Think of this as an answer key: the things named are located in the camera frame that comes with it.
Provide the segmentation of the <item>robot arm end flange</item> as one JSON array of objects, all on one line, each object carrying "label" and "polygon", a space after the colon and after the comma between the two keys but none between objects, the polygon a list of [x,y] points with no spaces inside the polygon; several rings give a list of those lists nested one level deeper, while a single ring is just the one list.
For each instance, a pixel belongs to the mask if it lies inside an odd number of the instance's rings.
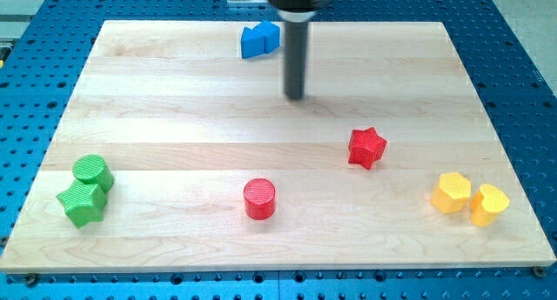
[{"label": "robot arm end flange", "polygon": [[267,0],[278,15],[287,22],[305,23],[310,21],[319,10],[332,0]]}]

